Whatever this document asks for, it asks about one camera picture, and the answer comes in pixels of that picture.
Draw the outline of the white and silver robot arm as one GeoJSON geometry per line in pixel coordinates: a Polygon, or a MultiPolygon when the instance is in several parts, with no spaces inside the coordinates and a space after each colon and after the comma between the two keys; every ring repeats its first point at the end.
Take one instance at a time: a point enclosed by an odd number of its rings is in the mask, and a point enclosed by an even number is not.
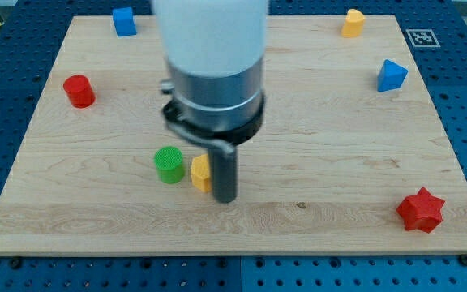
{"type": "Polygon", "coordinates": [[[268,0],[155,0],[170,74],[168,127],[195,144],[241,144],[263,119],[268,0]]]}

